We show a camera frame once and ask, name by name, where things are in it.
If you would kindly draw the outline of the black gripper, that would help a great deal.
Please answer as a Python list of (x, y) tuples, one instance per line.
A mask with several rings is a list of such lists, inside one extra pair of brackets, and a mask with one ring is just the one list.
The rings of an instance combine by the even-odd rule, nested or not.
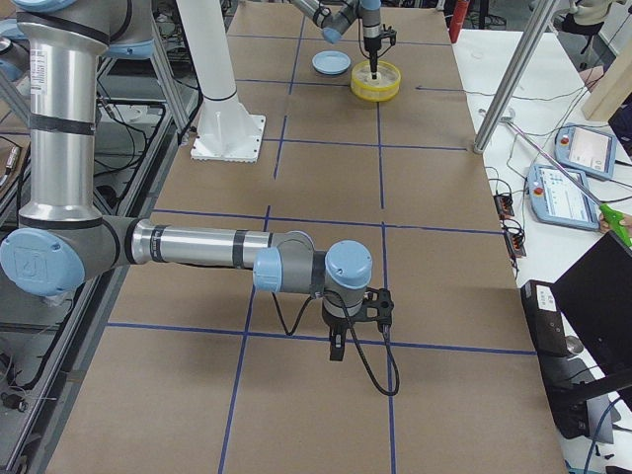
[(346, 317), (323, 312), (323, 320), (329, 327), (330, 361), (342, 361), (345, 355), (345, 342), (349, 322)]
[(370, 74), (378, 73), (378, 53), (381, 49), (381, 36), (377, 37), (363, 37), (363, 46), (365, 52), (368, 54), (369, 58), (369, 70)]

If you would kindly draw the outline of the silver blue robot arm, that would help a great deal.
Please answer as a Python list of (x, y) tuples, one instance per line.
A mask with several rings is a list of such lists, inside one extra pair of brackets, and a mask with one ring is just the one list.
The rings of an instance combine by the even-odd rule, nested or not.
[(336, 43), (355, 21), (360, 20), (371, 78), (377, 78), (378, 53), (384, 38), (380, 1), (343, 1), (343, 6), (336, 13), (321, 1), (295, 0), (290, 4), (320, 29), (323, 38), (329, 43)]
[(105, 216), (93, 203), (97, 70), (101, 56), (154, 49), (147, 1), (20, 1), (30, 44), (31, 197), (1, 245), (21, 290), (53, 297), (111, 269), (148, 262), (249, 270), (271, 293), (321, 298), (330, 357), (366, 317), (372, 259), (359, 242), (327, 251), (302, 232), (183, 228)]

